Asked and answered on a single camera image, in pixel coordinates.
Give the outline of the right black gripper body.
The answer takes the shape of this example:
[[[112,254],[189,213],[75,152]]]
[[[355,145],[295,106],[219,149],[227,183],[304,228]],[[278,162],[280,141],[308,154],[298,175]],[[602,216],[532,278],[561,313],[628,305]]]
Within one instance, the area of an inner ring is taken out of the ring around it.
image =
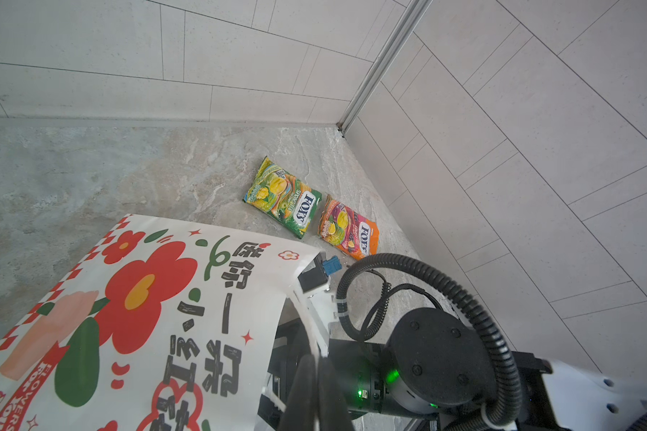
[[[352,430],[368,413],[388,413],[382,377],[384,346],[333,339],[326,357],[314,359],[305,327],[296,319],[280,325],[268,366],[258,416],[273,430]]]

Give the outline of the white floral paper bag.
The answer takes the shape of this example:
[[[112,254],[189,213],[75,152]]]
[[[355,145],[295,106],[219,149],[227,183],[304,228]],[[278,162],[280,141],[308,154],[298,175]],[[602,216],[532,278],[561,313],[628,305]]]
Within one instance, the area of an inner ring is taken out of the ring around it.
[[[127,215],[0,342],[0,430],[252,430],[318,249]]]

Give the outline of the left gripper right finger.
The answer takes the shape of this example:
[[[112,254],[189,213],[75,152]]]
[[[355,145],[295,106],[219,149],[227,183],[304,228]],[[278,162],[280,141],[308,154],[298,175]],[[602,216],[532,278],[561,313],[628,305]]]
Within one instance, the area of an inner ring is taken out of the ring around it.
[[[318,420],[322,431],[354,431],[334,365],[328,357],[317,366]]]

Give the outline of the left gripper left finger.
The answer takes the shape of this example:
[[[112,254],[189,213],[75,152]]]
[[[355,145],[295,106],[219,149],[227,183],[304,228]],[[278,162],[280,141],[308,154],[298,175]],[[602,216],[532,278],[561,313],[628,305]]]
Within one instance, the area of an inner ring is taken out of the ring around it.
[[[280,418],[278,431],[313,431],[317,404],[317,364],[313,355],[305,355],[299,362],[286,409]]]

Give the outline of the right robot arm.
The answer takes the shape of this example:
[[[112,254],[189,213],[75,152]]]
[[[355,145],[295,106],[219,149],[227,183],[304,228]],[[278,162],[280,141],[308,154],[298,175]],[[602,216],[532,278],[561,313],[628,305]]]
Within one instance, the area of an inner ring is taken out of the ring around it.
[[[323,384],[341,395],[327,406],[335,430],[370,413],[443,430],[497,398],[494,369],[474,330],[437,308],[408,312],[384,344],[333,339]],[[513,354],[522,404],[516,430],[647,430],[647,384],[634,384]]]

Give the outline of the green Fox's candy pack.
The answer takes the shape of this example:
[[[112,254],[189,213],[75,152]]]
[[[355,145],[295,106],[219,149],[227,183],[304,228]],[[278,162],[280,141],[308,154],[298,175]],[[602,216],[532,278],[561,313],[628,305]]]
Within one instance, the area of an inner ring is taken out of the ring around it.
[[[303,239],[314,219],[322,193],[312,189],[266,156],[244,202],[285,226]]]

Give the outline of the orange Fox's candy pack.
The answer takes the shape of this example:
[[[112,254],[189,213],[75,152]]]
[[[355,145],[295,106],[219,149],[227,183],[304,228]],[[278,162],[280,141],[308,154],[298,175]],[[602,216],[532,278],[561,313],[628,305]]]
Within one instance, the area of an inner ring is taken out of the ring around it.
[[[329,196],[318,234],[328,244],[361,260],[377,253],[380,232],[374,221]]]

